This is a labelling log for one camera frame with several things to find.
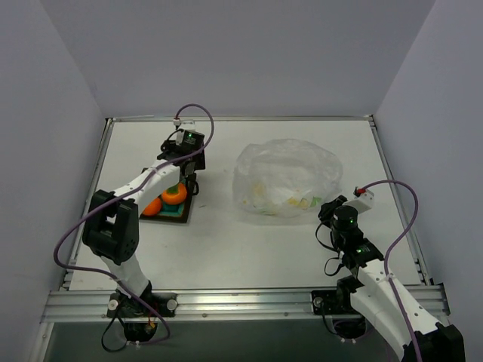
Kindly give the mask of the orange fake persimmon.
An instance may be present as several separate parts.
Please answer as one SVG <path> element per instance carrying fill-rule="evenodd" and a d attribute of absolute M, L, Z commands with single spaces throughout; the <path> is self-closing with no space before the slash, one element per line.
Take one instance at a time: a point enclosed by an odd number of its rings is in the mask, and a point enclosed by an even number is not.
<path fill-rule="evenodd" d="M 183 183 L 178 183 L 162 192 L 162 201 L 168 205 L 182 204 L 187 198 L 188 192 Z"/>

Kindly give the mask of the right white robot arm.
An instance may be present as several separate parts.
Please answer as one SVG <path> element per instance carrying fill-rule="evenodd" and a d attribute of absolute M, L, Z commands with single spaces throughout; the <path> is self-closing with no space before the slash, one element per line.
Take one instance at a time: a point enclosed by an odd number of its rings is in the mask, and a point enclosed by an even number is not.
<path fill-rule="evenodd" d="M 461 332 L 445 326 L 416 300 L 358 227 L 359 214 L 371 209 L 373 199 L 371 193 L 352 200 L 341 195 L 318 213 L 342 267 L 351 273 L 337 282 L 337 306 L 364 317 L 400 361 L 464 361 Z"/>

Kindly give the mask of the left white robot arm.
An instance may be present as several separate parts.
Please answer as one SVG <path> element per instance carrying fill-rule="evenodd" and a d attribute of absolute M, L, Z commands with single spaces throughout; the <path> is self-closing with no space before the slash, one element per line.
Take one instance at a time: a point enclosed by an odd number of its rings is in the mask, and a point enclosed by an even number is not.
<path fill-rule="evenodd" d="M 94 193 L 89 210 L 114 201 L 85 222 L 83 244 L 99 256 L 122 283 L 125 308 L 144 316 L 152 307 L 151 283 L 136 257 L 140 216 L 155 216 L 164 206 L 185 203 L 196 184 L 195 172 L 205 169 L 205 136 L 182 127 L 175 140 L 162 144 L 162 153 L 138 177 L 114 191 Z"/>

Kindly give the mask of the orange fake tangerine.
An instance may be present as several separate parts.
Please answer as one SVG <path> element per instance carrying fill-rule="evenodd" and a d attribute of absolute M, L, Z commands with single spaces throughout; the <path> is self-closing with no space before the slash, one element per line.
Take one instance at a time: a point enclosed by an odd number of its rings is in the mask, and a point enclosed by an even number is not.
<path fill-rule="evenodd" d="M 148 204 L 143 210 L 142 214 L 144 216 L 155 216 L 162 210 L 162 200 L 160 198 L 155 198 L 150 204 Z"/>

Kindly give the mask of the clear plastic bag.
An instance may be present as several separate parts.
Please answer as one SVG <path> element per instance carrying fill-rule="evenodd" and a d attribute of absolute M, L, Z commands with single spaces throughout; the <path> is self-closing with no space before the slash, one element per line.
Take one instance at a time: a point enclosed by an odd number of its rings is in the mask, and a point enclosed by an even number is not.
<path fill-rule="evenodd" d="M 235 162 L 232 199 L 237 217 L 253 225 L 304 225 L 340 191 L 343 164 L 306 140 L 246 146 Z"/>

